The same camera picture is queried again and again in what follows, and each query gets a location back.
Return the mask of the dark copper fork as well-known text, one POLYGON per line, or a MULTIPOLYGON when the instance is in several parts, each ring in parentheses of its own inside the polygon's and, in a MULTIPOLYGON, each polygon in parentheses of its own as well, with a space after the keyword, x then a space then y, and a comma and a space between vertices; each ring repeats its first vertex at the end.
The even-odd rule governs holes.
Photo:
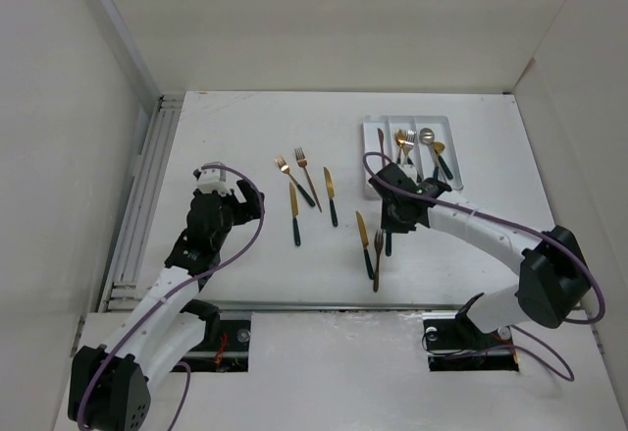
POLYGON ((381 266, 381 258, 382 252, 384 250, 385 245, 385 236, 382 230, 378 230, 374 237, 374 248, 376 253, 376 265, 374 268, 374 279, 373 279, 373 292, 377 293, 380 287, 380 266, 381 266))

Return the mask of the gold knife green handle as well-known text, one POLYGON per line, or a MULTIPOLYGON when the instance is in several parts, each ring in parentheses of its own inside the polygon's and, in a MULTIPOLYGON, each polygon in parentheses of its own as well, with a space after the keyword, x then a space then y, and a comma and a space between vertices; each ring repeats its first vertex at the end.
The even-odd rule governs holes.
POLYGON ((296 199, 295 186, 293 183, 289 183, 289 198, 290 198, 290 210, 292 217, 292 230, 293 230, 293 240, 295 246, 301 246, 301 237, 298 226, 298 203, 296 199))
POLYGON ((330 205, 331 221, 332 221, 333 227, 337 228, 339 226, 339 220, 338 220, 338 214, 337 214, 337 210, 336 210, 336 206, 334 202, 334 198, 335 198, 334 185, 333 185, 333 181, 332 181, 332 177, 331 177, 331 173, 329 169, 327 167, 324 167, 323 171, 324 171, 326 189, 327 189, 329 205, 330 205))
POLYGON ((371 261, 371 258, 370 258, 370 254, 369 254, 369 250, 368 250, 369 239, 368 239, 368 234, 367 234, 365 222, 364 222, 364 219, 363 219, 363 217, 362 217, 362 215, 361 215, 361 213, 359 211, 355 211, 355 215, 356 215, 356 221, 357 221, 357 226, 358 226, 358 230, 359 230, 360 240, 361 240, 361 243, 362 243, 362 251, 363 251, 363 256, 364 256, 367 276, 368 276, 368 278, 370 280, 374 280, 375 273, 374 273, 374 268, 373 268, 372 261, 371 261))

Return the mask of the gold fork green handle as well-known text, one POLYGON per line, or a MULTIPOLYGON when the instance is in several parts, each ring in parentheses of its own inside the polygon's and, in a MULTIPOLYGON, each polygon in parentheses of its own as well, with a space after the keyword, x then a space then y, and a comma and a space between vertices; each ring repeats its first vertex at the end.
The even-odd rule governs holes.
POLYGON ((397 155, 395 162, 397 165, 401 163, 403 149, 406 143, 406 132, 402 129, 397 129, 394 133, 395 143, 397 145, 397 155))
POLYGON ((293 174, 290 172, 290 168, 286 160, 282 156, 278 156, 275 158, 275 162, 278 165, 280 171, 290 178, 291 182, 295 185, 295 187, 298 189, 298 191, 301 193, 301 195, 304 197, 307 203, 311 207, 315 207, 316 202, 309 195, 309 193, 305 190, 305 188, 298 182, 298 180, 293 176, 293 174))
POLYGON ((398 145, 398 155, 397 155, 396 163, 398 165, 412 164, 409 153, 414 148, 414 141, 413 140, 408 141, 406 139, 403 139, 402 137, 398 137, 397 145, 398 145))

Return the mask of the silver fork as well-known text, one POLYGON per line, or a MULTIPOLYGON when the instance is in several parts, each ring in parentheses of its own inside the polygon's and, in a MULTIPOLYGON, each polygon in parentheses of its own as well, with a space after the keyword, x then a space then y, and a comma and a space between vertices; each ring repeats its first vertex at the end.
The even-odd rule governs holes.
POLYGON ((414 149, 415 146, 415 142, 416 142, 416 132, 413 130, 409 130, 406 133, 406 143, 404 146, 404 154, 405 154, 405 163, 406 164, 411 164, 413 165, 413 162, 411 160, 411 151, 414 149))

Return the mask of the copper knife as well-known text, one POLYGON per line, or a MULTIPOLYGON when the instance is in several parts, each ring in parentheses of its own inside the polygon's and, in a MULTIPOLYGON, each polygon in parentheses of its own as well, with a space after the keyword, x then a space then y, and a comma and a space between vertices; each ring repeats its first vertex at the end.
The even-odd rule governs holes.
POLYGON ((385 168, 387 166, 387 155, 386 155, 386 148, 385 148, 385 142, 386 142, 386 138, 385 138, 385 133, 383 131, 382 128, 377 128, 377 133, 378 133, 378 141, 379 141, 379 148, 380 148, 380 156, 381 156, 381 166, 382 168, 385 168))

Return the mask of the silver spoon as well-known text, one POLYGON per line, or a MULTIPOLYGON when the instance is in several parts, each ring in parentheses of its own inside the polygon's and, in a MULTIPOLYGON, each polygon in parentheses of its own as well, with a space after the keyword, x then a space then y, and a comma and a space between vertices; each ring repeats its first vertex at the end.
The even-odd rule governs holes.
POLYGON ((430 128, 423 128, 419 132, 420 141, 428 147, 436 168, 440 167, 438 156, 434 150, 435 133, 430 128))

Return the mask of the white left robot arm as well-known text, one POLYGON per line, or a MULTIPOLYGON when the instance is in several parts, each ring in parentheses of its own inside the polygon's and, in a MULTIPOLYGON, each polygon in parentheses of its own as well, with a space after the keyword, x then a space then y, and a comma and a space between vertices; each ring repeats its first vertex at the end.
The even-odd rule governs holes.
POLYGON ((264 219, 264 196, 248 179, 238 200, 220 177, 195 174, 186 225, 157 280, 130 316, 96 347, 72 362, 68 417, 80 430, 137 430, 152 396, 183 356, 219 340, 217 307, 197 300, 209 278, 226 267, 221 249, 233 227, 264 219))

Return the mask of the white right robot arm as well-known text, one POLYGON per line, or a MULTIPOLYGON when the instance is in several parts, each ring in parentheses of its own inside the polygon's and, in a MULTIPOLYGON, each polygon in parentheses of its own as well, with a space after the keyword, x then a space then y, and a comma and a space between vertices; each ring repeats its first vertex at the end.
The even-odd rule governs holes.
POLYGON ((448 184, 420 183, 389 164, 369 184, 383 201, 383 229, 407 234, 418 225, 458 238, 501 262, 518 283, 472 296, 456 315, 454 334, 478 346, 501 327, 533 321, 559 327, 592 287, 573 234, 559 226, 538 232, 486 214, 448 184))

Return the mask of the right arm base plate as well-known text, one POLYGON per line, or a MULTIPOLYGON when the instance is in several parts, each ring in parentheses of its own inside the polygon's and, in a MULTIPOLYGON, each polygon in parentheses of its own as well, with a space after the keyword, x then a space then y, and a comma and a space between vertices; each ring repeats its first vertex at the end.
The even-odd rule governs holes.
POLYGON ((509 327, 483 333, 466 320, 428 318, 423 328, 431 372, 519 371, 509 327))

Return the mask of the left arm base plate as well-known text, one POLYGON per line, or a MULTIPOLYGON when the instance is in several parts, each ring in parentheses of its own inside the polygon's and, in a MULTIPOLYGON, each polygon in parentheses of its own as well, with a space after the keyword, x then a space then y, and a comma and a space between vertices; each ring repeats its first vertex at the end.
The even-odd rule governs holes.
POLYGON ((217 332, 190 350, 183 360, 192 372, 247 372, 251 332, 250 312, 221 312, 217 332))

